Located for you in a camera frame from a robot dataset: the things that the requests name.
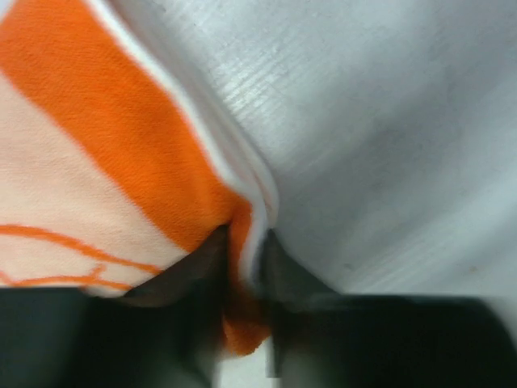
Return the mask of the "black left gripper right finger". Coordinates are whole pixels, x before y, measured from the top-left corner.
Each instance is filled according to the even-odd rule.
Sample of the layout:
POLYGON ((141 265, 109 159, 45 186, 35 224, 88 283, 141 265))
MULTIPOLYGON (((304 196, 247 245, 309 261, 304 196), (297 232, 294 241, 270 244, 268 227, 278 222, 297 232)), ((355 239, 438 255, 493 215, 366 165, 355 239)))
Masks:
POLYGON ((284 334, 284 310, 303 309, 318 297, 335 296, 337 292, 299 264, 283 247, 274 232, 267 233, 260 255, 259 280, 263 304, 271 329, 271 358, 268 376, 280 377, 284 334))

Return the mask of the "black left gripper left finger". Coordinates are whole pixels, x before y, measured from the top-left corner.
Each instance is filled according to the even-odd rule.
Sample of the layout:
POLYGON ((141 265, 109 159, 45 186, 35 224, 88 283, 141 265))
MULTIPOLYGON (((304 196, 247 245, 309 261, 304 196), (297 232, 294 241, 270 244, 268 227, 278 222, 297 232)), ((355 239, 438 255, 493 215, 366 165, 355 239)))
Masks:
POLYGON ((141 310, 145 387, 211 387, 221 350, 221 307, 227 285, 228 226, 193 253, 120 300, 141 310))

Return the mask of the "orange cloth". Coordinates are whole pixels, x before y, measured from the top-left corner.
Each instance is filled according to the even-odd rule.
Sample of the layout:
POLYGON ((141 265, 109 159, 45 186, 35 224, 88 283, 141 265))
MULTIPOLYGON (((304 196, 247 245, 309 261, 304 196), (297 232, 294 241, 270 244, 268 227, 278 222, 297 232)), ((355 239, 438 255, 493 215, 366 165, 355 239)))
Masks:
POLYGON ((229 227, 227 349, 269 335, 259 252, 279 198, 238 125, 108 1, 16 1, 1 20, 1 285, 119 297, 229 227))

